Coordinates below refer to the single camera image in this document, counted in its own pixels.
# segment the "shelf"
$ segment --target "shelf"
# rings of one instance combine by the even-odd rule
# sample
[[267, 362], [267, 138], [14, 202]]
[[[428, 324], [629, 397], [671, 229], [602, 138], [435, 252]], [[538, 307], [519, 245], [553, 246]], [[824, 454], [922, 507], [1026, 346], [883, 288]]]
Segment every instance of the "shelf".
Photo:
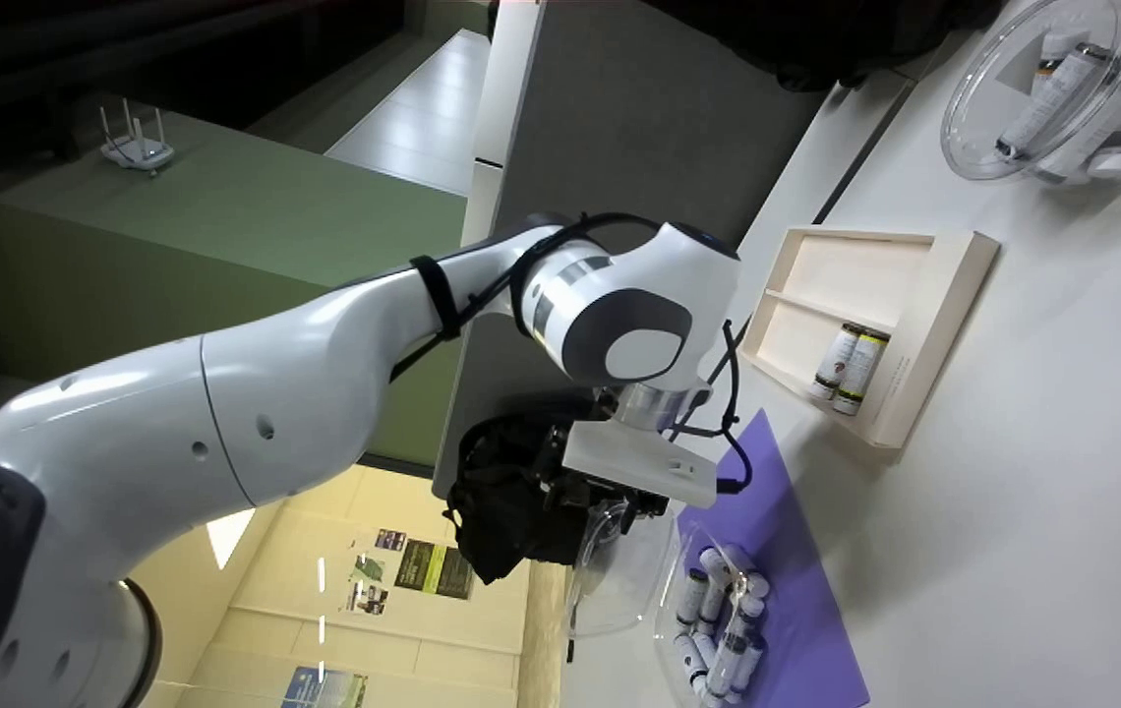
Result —
[[834, 412], [814, 384], [842, 324], [891, 333], [865, 404], [834, 412], [875, 447], [903, 447], [994, 264], [992, 237], [791, 229], [745, 337], [745, 358]]

